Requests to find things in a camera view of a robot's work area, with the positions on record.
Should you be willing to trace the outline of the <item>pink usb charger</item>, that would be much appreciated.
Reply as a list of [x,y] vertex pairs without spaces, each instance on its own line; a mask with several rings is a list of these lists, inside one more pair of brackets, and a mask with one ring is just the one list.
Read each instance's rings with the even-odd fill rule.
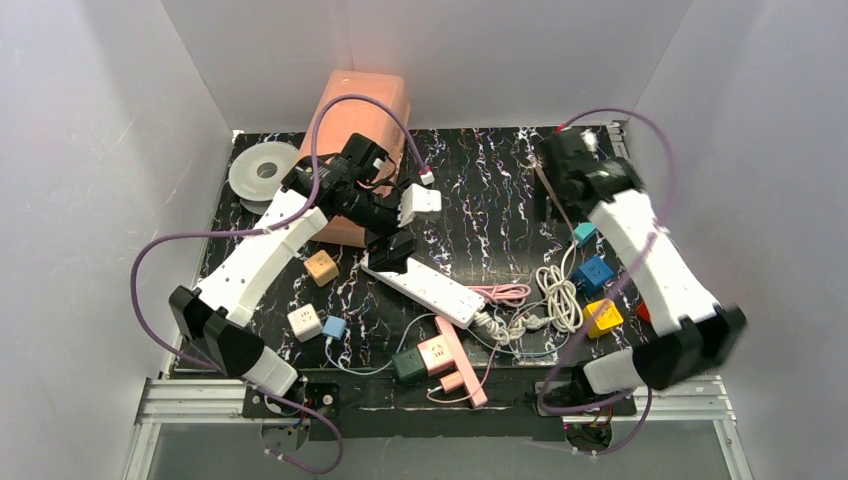
[[445,394],[463,388],[465,381],[459,371],[453,371],[439,379],[441,391]]

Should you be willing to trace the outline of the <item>white power strip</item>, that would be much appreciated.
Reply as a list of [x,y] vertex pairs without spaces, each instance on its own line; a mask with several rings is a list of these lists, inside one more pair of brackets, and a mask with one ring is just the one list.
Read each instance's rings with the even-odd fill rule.
[[368,266],[368,256],[360,268],[432,313],[467,329],[484,310],[483,296],[415,259],[407,260],[405,273],[379,272]]

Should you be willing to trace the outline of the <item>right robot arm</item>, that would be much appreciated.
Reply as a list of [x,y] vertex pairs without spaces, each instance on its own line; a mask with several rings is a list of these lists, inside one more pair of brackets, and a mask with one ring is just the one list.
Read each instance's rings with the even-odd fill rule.
[[665,390],[722,366],[747,327],[737,306],[723,307],[696,279],[661,231],[641,178],[622,157],[598,159],[584,135],[565,129],[537,150],[541,197],[583,214],[607,240],[646,304],[655,338],[578,364],[573,402],[645,385]]

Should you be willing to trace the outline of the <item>blue cube socket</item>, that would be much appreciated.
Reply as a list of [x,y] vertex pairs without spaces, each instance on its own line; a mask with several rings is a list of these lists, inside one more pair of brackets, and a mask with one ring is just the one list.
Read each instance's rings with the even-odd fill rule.
[[595,255],[579,265],[571,276],[571,282],[586,296],[594,295],[612,279],[614,272],[607,263]]

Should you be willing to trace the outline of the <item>pink cube socket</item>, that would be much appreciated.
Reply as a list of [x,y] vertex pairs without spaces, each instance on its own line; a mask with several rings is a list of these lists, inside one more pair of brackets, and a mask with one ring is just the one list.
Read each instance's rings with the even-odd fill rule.
[[417,345],[428,377],[456,369],[456,361],[445,335],[438,335]]

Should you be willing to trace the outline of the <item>dark green cube socket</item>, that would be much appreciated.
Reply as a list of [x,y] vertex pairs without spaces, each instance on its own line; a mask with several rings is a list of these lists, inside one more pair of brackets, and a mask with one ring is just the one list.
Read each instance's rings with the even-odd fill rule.
[[391,364],[400,385],[414,385],[428,376],[424,359],[417,347],[395,353]]

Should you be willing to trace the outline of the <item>white cube socket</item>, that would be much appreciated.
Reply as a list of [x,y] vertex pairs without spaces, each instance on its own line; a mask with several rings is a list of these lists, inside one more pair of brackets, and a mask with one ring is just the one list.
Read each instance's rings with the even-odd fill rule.
[[322,317],[311,303],[292,310],[287,314],[287,319],[299,342],[306,342],[322,333]]

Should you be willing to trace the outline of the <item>red cube socket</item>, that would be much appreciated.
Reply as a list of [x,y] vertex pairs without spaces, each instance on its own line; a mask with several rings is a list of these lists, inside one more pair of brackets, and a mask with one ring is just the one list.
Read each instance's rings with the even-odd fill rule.
[[638,316],[638,318],[639,318],[640,320],[642,320],[642,321],[644,321],[644,322],[646,322],[646,323],[648,323],[648,324],[651,324],[651,323],[652,323],[652,317],[651,317],[651,314],[650,314],[650,312],[649,312],[649,310],[648,310],[648,308],[647,308],[647,305],[646,305],[644,302],[640,303],[640,304],[637,306],[637,308],[636,308],[636,314],[637,314],[637,316]]

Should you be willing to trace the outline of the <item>yellow cube socket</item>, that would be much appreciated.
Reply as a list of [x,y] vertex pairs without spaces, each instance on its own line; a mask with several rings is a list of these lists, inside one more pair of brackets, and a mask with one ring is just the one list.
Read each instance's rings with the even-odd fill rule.
[[624,319],[610,300],[600,300],[586,305],[582,314],[584,323],[588,326],[587,335],[590,339],[598,339],[621,326]]

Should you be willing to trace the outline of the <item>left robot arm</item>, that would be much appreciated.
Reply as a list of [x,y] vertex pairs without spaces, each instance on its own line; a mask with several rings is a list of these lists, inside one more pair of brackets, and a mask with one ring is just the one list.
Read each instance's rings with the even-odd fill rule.
[[406,180],[388,196],[376,194],[376,177],[389,159],[378,143],[354,133],[338,152],[297,160],[231,254],[195,286],[172,292],[169,305],[181,333],[226,376],[276,396],[295,384],[296,369],[247,325],[271,284],[330,220],[344,217],[365,229],[368,258],[378,271],[406,272],[414,241],[391,243],[413,221],[438,215],[441,198],[430,187],[430,170],[419,183]]

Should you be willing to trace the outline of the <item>pink plastic storage box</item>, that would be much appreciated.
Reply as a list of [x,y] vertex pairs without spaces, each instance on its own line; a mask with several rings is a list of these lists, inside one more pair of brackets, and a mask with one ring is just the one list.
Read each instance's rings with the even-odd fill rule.
[[[408,93],[404,79],[398,75],[336,70],[329,77],[316,111],[321,112],[331,100],[345,94],[373,98],[389,107],[402,122],[408,121]],[[397,177],[406,137],[383,109],[362,100],[344,100],[334,104],[322,119],[314,115],[300,147],[301,157],[313,152],[311,137],[315,127],[319,128],[315,151],[318,156],[358,155],[371,141],[391,159],[376,172],[376,178]]]

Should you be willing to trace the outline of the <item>tan cube socket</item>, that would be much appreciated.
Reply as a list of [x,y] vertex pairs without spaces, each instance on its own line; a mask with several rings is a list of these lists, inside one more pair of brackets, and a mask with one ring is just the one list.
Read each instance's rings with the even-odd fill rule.
[[323,287],[339,275],[336,260],[325,250],[319,250],[304,262],[304,268],[318,287]]

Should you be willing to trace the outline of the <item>teal power strip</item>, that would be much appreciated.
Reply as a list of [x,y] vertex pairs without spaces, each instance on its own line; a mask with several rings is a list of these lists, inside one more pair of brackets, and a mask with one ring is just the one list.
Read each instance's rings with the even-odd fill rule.
[[582,248],[588,241],[590,241],[596,235],[596,233],[597,228],[594,224],[590,222],[581,222],[573,230],[573,243],[578,248]]

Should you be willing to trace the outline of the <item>light blue plug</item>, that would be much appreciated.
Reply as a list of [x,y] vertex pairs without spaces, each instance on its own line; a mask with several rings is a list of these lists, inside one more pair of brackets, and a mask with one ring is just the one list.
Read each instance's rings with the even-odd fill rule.
[[328,316],[324,322],[322,334],[328,342],[340,341],[347,331],[347,321],[337,316]]

